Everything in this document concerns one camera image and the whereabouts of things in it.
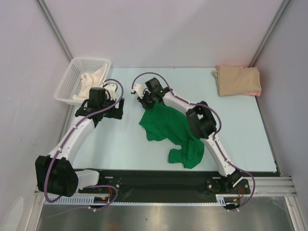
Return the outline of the green t shirt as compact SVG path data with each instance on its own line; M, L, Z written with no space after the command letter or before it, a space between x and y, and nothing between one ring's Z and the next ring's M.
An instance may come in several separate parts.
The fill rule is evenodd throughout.
M192 135L183 113L156 103L152 109L145 110L139 125L144 128L148 141L169 140L180 146L168 152L170 164L181 163L184 168L193 169L201 163L205 145Z

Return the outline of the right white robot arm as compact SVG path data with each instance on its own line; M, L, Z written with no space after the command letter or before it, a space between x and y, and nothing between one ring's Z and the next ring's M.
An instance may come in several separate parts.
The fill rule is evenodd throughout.
M138 95L137 100L144 109L152 109L155 104L160 103L183 113L187 118L190 132L204 143L217 164L218 172L223 179L223 190L233 193L239 188L243 176L239 170L233 167L226 154L218 137L221 121L217 113L206 102L195 103L186 100L169 86L163 88L155 77L146 81L145 86L133 81L131 93Z

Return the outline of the white plastic basket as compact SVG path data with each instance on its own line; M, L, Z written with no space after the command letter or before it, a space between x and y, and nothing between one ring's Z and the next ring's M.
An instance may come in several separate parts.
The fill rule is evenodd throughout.
M68 105L82 104L83 100L74 100L73 96L78 95L81 90L81 75L93 73L101 67L106 67L104 79L108 76L111 67L111 60L101 57L75 57L69 63L61 81L58 85L54 98L57 101Z

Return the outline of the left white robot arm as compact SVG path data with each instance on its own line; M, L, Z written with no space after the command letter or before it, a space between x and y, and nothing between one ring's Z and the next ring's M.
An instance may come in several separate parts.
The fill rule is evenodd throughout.
M103 118L122 119L124 98L116 97L118 85L104 84L90 89L88 99L76 110L72 126L46 156L35 161L37 186L48 202L54 203L49 194L71 197L83 188L91 187L95 192L106 188L106 180L97 170L76 171L72 163L86 140Z

